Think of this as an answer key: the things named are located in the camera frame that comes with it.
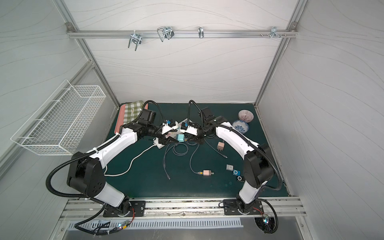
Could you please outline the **teal USB charger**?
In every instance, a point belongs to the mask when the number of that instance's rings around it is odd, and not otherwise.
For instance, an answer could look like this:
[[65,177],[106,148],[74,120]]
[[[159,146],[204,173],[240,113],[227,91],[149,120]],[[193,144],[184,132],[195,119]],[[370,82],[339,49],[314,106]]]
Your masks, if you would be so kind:
[[179,143],[182,143],[185,141],[185,135],[184,134],[178,134],[177,135],[177,140]]

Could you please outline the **white colourful power strip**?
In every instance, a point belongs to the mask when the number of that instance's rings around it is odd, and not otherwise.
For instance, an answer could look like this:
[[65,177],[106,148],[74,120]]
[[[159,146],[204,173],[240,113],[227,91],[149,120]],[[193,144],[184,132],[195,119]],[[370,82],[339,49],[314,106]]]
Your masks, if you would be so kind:
[[[177,139],[177,135],[178,135],[178,134],[183,134],[183,133],[181,133],[181,131],[180,131],[180,127],[181,127],[181,123],[182,123],[182,122],[185,122],[185,121],[186,121],[186,120],[181,121],[180,123],[178,122],[178,129],[177,129],[177,130],[170,131],[170,132],[168,132],[166,135],[167,135],[168,137],[173,137],[173,138]],[[158,138],[155,138],[155,139],[154,139],[154,145],[155,145],[158,149],[161,149],[161,148],[165,147],[167,144],[159,144],[159,143],[158,143]]]

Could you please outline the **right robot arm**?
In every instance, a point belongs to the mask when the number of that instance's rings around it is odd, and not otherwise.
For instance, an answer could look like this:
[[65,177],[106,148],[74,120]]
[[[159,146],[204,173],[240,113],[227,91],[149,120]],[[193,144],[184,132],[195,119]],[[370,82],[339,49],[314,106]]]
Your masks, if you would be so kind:
[[188,141],[201,145],[207,136],[216,137],[228,143],[244,161],[244,185],[239,191],[236,204],[242,213],[249,212],[256,201],[260,201],[260,194],[264,189],[279,191],[283,180],[275,161],[267,154],[269,147],[261,146],[237,131],[227,119],[222,116],[215,117],[209,108],[198,108],[201,124],[190,121],[191,105],[197,103],[190,100],[188,103],[187,120],[181,128],[189,136]]

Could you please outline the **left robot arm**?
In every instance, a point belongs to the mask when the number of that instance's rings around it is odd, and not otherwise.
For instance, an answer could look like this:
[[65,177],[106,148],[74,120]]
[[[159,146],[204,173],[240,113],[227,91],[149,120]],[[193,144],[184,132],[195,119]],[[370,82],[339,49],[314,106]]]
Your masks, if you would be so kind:
[[[90,198],[91,200],[112,208],[119,215],[130,210],[130,198],[108,184],[105,168],[118,154],[145,136],[158,139],[160,144],[173,142],[167,133],[177,129],[175,120],[163,118],[159,126],[154,125],[156,112],[143,108],[131,122],[121,125],[115,136],[102,145],[86,153],[76,153],[72,158],[54,168],[47,176],[47,190],[63,198]],[[52,186],[53,176],[62,168],[69,166],[67,185],[78,191],[77,194],[66,194],[55,190]]]

